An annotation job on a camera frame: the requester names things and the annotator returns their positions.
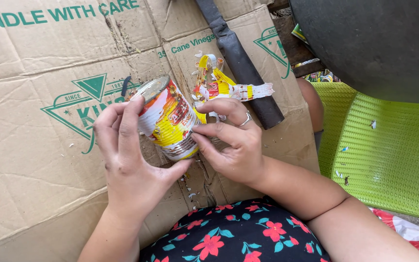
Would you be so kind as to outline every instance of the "evaporated milk can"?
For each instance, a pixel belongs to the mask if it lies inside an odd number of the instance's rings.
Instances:
[[[198,145],[190,134],[192,127],[201,122],[169,74],[144,83],[131,96],[134,95],[145,98],[145,106],[138,118],[141,132],[173,161],[195,155]]]

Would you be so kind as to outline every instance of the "green plastic chair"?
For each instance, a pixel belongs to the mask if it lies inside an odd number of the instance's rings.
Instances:
[[[419,217],[419,104],[312,84],[325,108],[321,173],[366,205]]]

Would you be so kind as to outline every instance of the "silver ring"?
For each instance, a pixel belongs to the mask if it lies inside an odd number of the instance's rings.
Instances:
[[[243,124],[240,124],[239,126],[243,126],[243,125],[245,125],[248,121],[250,121],[250,120],[253,120],[252,118],[251,118],[251,115],[250,115],[250,113],[248,113],[247,112],[247,120],[245,121],[245,122],[243,122]]]

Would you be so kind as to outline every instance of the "green logo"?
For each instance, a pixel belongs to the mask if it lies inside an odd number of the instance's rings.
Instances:
[[[269,27],[265,29],[261,33],[261,38],[256,39],[253,42],[263,48],[266,52],[268,52],[268,54],[287,68],[287,74],[282,78],[286,79],[292,69],[290,68],[289,60],[287,59],[284,48],[282,47],[281,40],[279,40],[277,35],[276,28]]]
[[[125,101],[121,97],[124,79],[107,82],[107,75],[104,73],[71,81],[80,90],[62,94],[55,98],[53,105],[41,108],[52,118],[90,140],[90,148],[82,154],[90,153],[95,144],[93,123],[100,112],[109,104]],[[138,83],[129,82],[127,89],[139,86]]]

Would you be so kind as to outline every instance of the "cardboard sheet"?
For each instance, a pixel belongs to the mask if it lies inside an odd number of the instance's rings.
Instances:
[[[319,172],[308,107],[267,3],[216,1],[263,80],[274,84],[285,115],[263,132],[263,153]],[[191,101],[194,55],[222,57],[207,28],[192,0],[0,0],[0,261],[78,258],[107,205],[93,122],[108,104],[122,101],[129,75],[131,89],[169,73]],[[224,74],[232,77],[228,67]],[[170,164],[145,137],[141,142],[148,163]],[[142,247],[194,206],[261,195],[200,160],[148,216]]]

